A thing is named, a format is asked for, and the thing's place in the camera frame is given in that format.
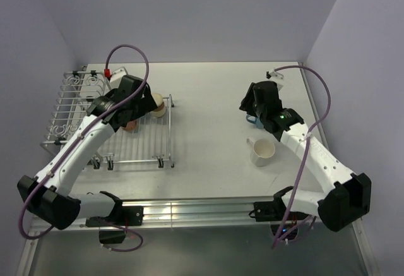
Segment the steel cup brown base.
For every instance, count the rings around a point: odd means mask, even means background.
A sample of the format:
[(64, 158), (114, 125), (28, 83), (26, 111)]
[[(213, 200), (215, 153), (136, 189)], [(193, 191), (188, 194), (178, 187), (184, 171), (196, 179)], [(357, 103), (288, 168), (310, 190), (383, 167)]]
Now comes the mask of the steel cup brown base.
[(159, 93), (152, 93), (151, 95), (157, 105), (157, 108), (151, 111), (150, 115), (155, 118), (163, 117), (166, 113), (166, 106), (162, 95)]

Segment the blue mug with handle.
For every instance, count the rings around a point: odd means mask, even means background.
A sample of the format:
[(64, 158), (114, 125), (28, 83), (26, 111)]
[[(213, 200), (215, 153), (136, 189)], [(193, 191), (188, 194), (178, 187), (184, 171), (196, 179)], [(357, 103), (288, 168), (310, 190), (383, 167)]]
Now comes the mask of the blue mug with handle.
[(263, 129), (264, 126), (262, 124), (262, 122), (259, 120), (259, 118), (251, 116), (251, 115), (246, 115), (246, 121), (250, 124), (255, 125), (255, 127), (257, 127), (258, 129)]

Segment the pink mug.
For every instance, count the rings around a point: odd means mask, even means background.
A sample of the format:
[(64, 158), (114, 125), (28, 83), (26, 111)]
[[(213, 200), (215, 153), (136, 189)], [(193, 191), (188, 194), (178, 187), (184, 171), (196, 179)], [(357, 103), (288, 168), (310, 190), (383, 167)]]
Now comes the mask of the pink mug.
[(122, 127), (125, 131), (135, 130), (138, 126), (137, 120), (129, 121), (125, 126)]

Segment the white mug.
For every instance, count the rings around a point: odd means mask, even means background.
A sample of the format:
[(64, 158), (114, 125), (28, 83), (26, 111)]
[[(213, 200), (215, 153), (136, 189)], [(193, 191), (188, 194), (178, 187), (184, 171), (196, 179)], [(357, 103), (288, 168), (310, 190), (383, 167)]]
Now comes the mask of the white mug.
[(247, 138), (247, 145), (251, 148), (250, 161), (256, 167), (268, 165), (275, 154), (275, 144), (265, 138), (257, 139)]

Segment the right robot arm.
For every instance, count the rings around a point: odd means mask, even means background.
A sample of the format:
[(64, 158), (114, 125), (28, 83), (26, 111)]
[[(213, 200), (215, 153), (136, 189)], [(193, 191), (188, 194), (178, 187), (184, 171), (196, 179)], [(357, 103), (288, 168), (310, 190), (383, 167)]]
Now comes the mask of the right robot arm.
[(254, 204), (256, 221), (287, 219), (293, 213), (301, 218), (312, 215), (338, 232), (369, 213), (371, 179), (338, 161), (295, 110), (283, 107), (274, 81), (250, 84), (239, 109), (256, 117), (269, 134), (296, 154), (322, 189), (312, 192), (288, 186), (275, 193), (272, 201)]

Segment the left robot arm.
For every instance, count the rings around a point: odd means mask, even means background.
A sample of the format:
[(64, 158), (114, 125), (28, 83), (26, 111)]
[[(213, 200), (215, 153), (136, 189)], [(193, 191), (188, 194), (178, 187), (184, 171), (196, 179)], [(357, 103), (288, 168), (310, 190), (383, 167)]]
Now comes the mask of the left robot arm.
[(63, 230), (76, 219), (100, 217), (109, 225), (123, 217), (122, 201), (101, 191), (71, 196), (78, 175), (95, 152), (119, 128), (157, 108), (145, 80), (125, 75), (117, 88), (93, 99), (79, 128), (54, 159), (34, 177), (23, 176), (17, 184), (24, 210)]

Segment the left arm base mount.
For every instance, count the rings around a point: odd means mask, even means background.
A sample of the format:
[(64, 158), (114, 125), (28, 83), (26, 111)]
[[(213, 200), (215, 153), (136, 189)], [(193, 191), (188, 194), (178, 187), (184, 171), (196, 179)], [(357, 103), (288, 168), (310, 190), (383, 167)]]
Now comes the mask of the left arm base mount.
[[(143, 222), (142, 206), (125, 205), (119, 197), (106, 191), (88, 194), (81, 200), (79, 216), (86, 218), (86, 227), (98, 228), (101, 247), (117, 253), (128, 253), (142, 247), (144, 238), (133, 229)], [(127, 237), (138, 238), (138, 244), (129, 249), (119, 249), (117, 245)]]

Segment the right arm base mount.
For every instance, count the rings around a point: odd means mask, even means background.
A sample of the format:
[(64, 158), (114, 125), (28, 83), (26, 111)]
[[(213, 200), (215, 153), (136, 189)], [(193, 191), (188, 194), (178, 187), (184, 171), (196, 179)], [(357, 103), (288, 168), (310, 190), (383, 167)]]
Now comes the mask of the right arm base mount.
[[(283, 219), (286, 208), (287, 207), (281, 200), (256, 201), (253, 203), (253, 210), (248, 213), (248, 216), (254, 219), (256, 222), (276, 222), (276, 224), (272, 224), (270, 226), (271, 232), (275, 236), (280, 222)], [(305, 213), (290, 212), (287, 217), (287, 222), (282, 227), (280, 232), (280, 237), (286, 233), (288, 234), (282, 239), (282, 242), (296, 240), (299, 230), (296, 228), (291, 231), (291, 228), (306, 218), (308, 218), (308, 215)]]

